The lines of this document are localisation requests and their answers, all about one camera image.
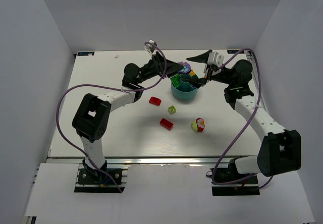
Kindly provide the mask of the purple paw lego piece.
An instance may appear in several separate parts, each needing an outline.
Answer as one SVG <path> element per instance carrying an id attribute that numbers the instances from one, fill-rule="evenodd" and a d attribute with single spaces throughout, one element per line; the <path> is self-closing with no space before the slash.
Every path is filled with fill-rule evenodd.
<path id="1" fill-rule="evenodd" d="M 191 72 L 191 66 L 189 63 L 179 62 L 178 64 L 182 66 L 182 68 L 178 70 L 179 74 L 189 74 Z"/>

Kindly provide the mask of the green lego plate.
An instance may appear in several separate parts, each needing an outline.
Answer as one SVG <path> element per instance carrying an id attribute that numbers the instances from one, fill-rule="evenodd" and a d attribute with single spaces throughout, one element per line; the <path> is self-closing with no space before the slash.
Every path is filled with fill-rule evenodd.
<path id="1" fill-rule="evenodd" d="M 170 78 L 171 83 L 180 83 L 180 75 L 175 74 L 173 77 Z"/>

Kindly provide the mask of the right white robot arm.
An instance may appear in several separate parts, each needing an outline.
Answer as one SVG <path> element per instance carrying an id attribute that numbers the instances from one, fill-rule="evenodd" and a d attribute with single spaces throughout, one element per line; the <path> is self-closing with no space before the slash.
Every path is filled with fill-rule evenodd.
<path id="1" fill-rule="evenodd" d="M 253 66 L 249 60 L 238 60 L 226 67 L 223 56 L 216 51 L 190 57 L 191 62 L 205 64 L 204 77 L 190 80 L 196 88 L 210 81 L 227 84 L 226 102 L 245 120 L 261 141 L 257 155 L 233 159 L 229 167 L 239 176 L 263 174 L 266 177 L 288 173 L 301 168 L 301 136 L 296 130 L 287 130 L 262 108 L 261 92 L 255 96 L 249 87 Z"/>

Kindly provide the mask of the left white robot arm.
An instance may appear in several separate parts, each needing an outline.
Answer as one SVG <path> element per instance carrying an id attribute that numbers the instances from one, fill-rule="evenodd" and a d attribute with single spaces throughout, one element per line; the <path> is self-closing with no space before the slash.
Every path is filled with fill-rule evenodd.
<path id="1" fill-rule="evenodd" d="M 86 157 L 83 166 L 88 171 L 106 170 L 106 160 L 103 155 L 101 138 L 103 137 L 111 112 L 127 104 L 139 100 L 142 89 L 139 84 L 155 76 L 170 77 L 182 70 L 184 66 L 156 52 L 148 63 L 141 68 L 129 63 L 124 68 L 122 90 L 111 91 L 103 95 L 86 94 L 72 120 L 72 126 L 79 135 Z"/>

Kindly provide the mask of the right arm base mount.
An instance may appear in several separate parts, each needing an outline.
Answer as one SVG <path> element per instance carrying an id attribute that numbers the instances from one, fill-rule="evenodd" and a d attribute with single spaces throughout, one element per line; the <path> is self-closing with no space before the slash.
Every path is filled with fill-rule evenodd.
<path id="1" fill-rule="evenodd" d="M 211 185 L 212 196 L 259 196 L 258 178 L 238 174 L 229 167 L 218 168 L 214 177 L 217 184 Z"/>

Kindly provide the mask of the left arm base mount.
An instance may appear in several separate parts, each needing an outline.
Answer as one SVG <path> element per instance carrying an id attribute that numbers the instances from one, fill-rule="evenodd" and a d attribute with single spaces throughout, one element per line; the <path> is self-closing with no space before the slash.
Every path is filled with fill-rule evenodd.
<path id="1" fill-rule="evenodd" d="M 84 167 L 79 167 L 75 181 L 75 193 L 109 193 L 121 194 L 124 191 L 127 182 L 127 169 L 107 169 L 112 179 L 118 187 L 113 183 L 112 179 L 107 175 L 97 178 Z"/>

